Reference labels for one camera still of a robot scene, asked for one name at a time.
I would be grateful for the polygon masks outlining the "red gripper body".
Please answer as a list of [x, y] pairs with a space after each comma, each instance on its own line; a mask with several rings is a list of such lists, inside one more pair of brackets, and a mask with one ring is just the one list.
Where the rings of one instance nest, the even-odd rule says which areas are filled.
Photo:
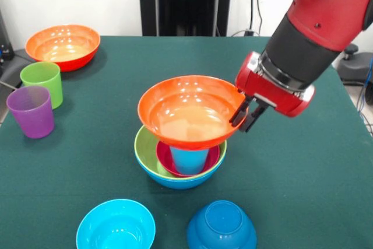
[[314, 85], [296, 92], [276, 83], [262, 68], [257, 52], [251, 52], [235, 79], [236, 87], [249, 97], [263, 101], [287, 117], [300, 115], [312, 101]]

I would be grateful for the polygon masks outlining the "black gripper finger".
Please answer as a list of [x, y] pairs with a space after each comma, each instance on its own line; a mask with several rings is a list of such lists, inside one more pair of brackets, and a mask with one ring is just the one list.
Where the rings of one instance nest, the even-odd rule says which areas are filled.
[[250, 96], [245, 96], [245, 99], [242, 101], [240, 106], [237, 108], [233, 116], [230, 118], [229, 123], [232, 127], [237, 127], [242, 120], [247, 116], [247, 109], [253, 100]]
[[257, 108], [249, 113], [245, 118], [244, 122], [240, 126], [241, 132], [248, 132], [259, 119], [259, 117], [266, 111], [267, 104], [264, 101], [256, 100], [258, 106]]

